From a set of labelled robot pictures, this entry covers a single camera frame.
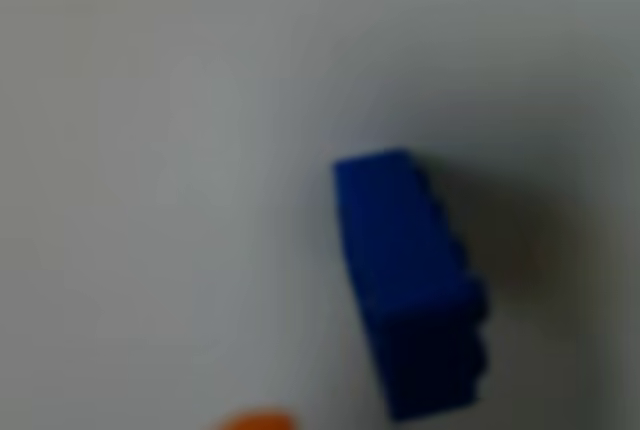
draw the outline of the white background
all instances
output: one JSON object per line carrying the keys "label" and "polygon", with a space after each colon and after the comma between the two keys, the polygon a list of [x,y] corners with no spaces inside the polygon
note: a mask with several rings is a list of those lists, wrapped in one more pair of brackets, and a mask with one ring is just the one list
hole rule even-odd
{"label": "white background", "polygon": [[640,425],[640,0],[0,0],[0,426],[389,423],[329,164],[408,145],[492,285],[483,403]]}

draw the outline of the orange object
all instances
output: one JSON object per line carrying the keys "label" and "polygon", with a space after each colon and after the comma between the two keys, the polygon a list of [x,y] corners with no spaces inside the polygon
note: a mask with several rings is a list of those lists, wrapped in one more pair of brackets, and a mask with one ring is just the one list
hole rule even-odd
{"label": "orange object", "polygon": [[255,411],[232,418],[219,430],[295,430],[295,422],[284,412]]}

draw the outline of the blue lego brick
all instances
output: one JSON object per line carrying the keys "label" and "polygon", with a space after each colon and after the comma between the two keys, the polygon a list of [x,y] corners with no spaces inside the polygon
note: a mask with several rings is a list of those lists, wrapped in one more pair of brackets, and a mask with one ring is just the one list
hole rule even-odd
{"label": "blue lego brick", "polygon": [[482,283],[403,150],[335,165],[347,266],[391,415],[471,403],[487,366]]}

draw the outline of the white surface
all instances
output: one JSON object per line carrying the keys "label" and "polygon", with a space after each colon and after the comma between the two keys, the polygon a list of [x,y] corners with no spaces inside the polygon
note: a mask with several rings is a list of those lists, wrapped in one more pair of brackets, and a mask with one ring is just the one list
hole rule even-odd
{"label": "white surface", "polygon": [[638,1],[0,0],[0,425],[388,428],[328,164],[406,144],[570,222],[450,189],[493,370],[412,428],[638,428]]}

